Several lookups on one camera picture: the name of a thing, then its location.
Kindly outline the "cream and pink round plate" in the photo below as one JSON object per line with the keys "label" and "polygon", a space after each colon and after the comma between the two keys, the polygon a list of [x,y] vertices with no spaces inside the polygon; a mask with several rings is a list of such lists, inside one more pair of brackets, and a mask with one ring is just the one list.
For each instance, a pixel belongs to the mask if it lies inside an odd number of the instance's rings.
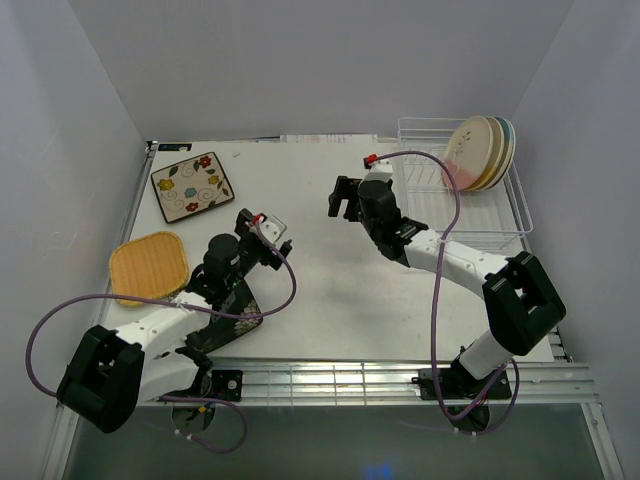
{"label": "cream and pink round plate", "polygon": [[483,116],[466,119],[453,132],[442,154],[442,161],[459,191],[479,179],[492,149],[493,132],[489,121]]}

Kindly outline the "cream and yellow round plate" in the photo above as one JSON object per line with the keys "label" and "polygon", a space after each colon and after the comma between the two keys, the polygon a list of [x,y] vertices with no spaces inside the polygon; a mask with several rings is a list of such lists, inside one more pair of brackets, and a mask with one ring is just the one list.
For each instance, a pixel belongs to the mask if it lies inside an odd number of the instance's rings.
{"label": "cream and yellow round plate", "polygon": [[505,133],[501,123],[495,117],[487,117],[487,120],[493,133],[493,145],[489,161],[482,176],[479,178],[477,190],[485,187],[497,172],[505,149]]}

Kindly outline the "cream and blue round plate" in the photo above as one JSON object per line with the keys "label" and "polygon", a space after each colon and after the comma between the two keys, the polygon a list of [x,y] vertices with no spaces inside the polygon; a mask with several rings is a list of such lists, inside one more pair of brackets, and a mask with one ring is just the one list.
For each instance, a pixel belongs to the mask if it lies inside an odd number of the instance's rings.
{"label": "cream and blue round plate", "polygon": [[501,166],[498,170],[498,175],[495,178],[495,181],[493,183],[493,187],[497,186],[502,181],[503,177],[509,170],[511,163],[513,161],[515,148],[516,148],[516,134],[515,134],[514,126],[511,123],[511,121],[503,117],[497,117],[497,120],[503,127],[503,130],[505,133],[505,139],[507,140],[507,142],[506,142],[506,152],[504,154],[504,158],[501,163]]}

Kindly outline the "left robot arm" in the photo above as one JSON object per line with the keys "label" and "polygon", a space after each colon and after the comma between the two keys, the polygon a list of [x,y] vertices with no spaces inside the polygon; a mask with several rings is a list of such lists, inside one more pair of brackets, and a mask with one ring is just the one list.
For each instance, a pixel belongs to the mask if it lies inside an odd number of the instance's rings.
{"label": "left robot arm", "polygon": [[56,391],[57,400],[104,433],[119,429],[136,406],[174,394],[201,399],[216,382],[210,353],[261,325],[246,280],[274,270],[292,250],[285,224],[243,209],[232,234],[211,238],[202,262],[172,303],[116,329],[82,337]]}

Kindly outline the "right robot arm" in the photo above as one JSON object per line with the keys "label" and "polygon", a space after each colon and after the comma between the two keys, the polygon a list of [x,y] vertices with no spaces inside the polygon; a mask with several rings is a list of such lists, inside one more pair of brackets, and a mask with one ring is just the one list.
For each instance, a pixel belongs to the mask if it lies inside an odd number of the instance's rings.
{"label": "right robot arm", "polygon": [[389,182],[340,176],[328,214],[360,223],[379,252],[409,268],[440,273],[484,301],[488,330],[450,366],[423,383],[446,399],[481,393],[494,373],[515,356],[527,355],[566,316],[566,307],[539,259],[489,254],[457,242],[401,214]]}

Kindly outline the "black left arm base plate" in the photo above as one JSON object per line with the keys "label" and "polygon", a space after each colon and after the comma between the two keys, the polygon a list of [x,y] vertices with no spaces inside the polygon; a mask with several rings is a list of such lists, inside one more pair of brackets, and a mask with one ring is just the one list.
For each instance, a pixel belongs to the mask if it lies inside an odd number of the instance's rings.
{"label": "black left arm base plate", "polygon": [[242,398],[243,376],[241,370],[211,370],[202,378],[200,393],[207,398],[239,402]]}

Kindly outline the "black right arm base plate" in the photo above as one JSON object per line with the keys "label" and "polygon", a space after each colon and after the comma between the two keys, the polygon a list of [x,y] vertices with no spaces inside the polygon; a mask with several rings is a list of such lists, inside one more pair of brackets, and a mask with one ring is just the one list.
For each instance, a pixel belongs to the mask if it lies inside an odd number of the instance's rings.
{"label": "black right arm base plate", "polygon": [[[451,367],[439,370],[437,379],[434,380],[431,369],[420,369],[411,383],[419,387],[422,400],[437,400],[436,385],[439,385],[443,401],[469,401],[466,405],[444,405],[444,416],[455,430],[470,436],[488,434],[501,426],[513,410],[520,390],[519,376],[511,385],[504,368],[477,380]],[[502,417],[496,421],[491,420],[490,400],[510,401]]]}

